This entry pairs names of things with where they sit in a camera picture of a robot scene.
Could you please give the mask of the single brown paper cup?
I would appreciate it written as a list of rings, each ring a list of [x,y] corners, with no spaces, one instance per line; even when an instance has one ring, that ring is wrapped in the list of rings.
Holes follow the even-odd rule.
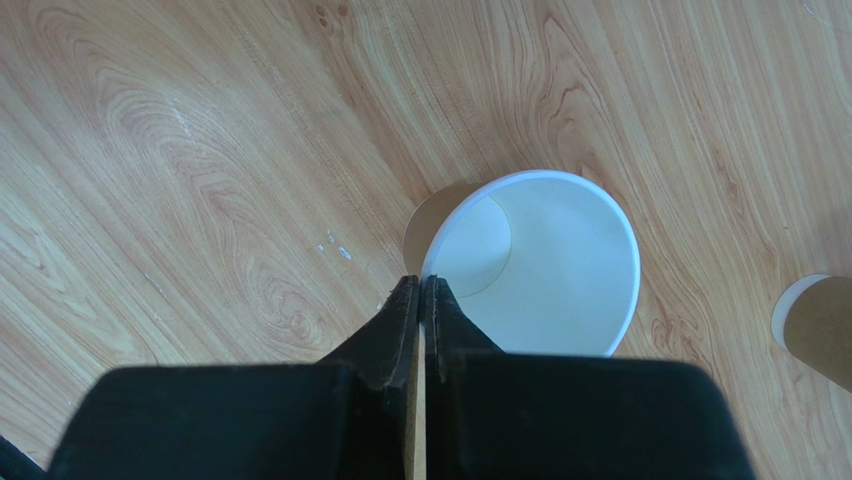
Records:
[[[446,280],[507,352],[609,357],[638,305],[640,252],[625,212],[563,171],[434,193],[410,216],[402,254],[409,274]]]

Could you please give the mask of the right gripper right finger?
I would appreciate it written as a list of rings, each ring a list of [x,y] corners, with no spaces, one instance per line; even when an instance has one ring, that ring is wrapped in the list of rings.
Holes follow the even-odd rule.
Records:
[[[687,363],[510,354],[423,284],[431,479],[751,479],[727,401]]]

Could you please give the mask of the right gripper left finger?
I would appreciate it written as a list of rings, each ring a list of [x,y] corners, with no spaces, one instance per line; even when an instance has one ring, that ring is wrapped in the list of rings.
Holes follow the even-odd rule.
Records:
[[[310,364],[127,367],[85,396],[51,479],[402,479],[419,281]]]

